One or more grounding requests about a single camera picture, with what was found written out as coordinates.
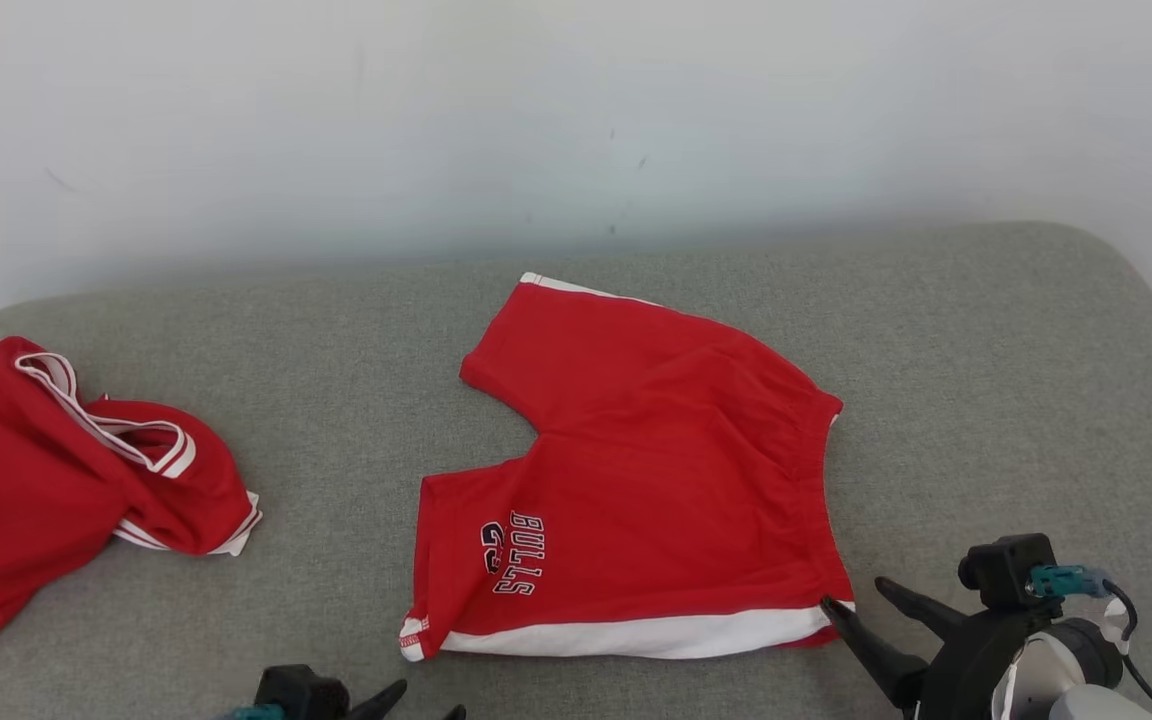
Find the grey fabric sofa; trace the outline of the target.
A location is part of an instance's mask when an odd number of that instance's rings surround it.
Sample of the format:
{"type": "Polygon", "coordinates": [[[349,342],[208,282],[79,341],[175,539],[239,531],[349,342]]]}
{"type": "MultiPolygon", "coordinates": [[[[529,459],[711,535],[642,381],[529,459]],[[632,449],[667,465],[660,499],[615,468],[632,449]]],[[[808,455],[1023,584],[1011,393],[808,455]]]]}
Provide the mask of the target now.
{"type": "Polygon", "coordinates": [[[407,664],[422,477],[525,450],[524,419],[458,381],[524,272],[755,334],[844,401],[829,511],[867,626],[933,653],[873,588],[973,609],[957,560],[1043,532],[1140,612],[1152,684],[1152,290],[1058,223],[983,223],[710,252],[332,270],[45,300],[0,311],[84,391],[200,416],[265,518],[238,559],[116,541],[0,632],[0,720],[210,720],[264,667],[356,696],[408,679],[393,720],[893,720],[840,643],[699,662],[450,655],[407,664]]]}

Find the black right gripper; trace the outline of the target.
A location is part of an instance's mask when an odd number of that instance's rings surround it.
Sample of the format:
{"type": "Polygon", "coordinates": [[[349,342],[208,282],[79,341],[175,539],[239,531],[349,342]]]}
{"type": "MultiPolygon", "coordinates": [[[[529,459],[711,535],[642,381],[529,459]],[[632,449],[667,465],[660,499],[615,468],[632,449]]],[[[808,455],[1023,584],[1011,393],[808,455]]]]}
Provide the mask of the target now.
{"type": "Polygon", "coordinates": [[[911,720],[990,720],[992,694],[1029,635],[1062,616],[1060,605],[984,609],[967,615],[887,577],[874,588],[896,611],[942,641],[931,664],[882,641],[846,602],[823,597],[820,611],[887,702],[916,708],[911,720]]]}

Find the red Bulls 23 jersey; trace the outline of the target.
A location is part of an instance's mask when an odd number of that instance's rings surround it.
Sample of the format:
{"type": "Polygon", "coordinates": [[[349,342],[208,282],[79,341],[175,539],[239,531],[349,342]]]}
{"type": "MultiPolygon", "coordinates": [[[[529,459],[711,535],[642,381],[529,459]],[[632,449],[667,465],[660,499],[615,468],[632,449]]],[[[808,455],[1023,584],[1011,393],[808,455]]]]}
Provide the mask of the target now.
{"type": "Polygon", "coordinates": [[[0,341],[0,630],[116,538],[237,556],[260,521],[259,497],[196,416],[83,397],[67,357],[0,341]]]}

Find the red shorts with white stripe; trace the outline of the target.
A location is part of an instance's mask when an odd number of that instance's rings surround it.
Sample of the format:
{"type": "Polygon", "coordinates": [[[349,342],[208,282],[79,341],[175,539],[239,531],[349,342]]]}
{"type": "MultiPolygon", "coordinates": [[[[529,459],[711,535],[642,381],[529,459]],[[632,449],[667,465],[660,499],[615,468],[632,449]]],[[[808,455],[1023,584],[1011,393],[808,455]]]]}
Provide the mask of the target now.
{"type": "Polygon", "coordinates": [[[529,450],[426,477],[399,650],[690,660],[836,638],[826,502],[844,406],[749,334],[521,275],[461,381],[529,450]]]}

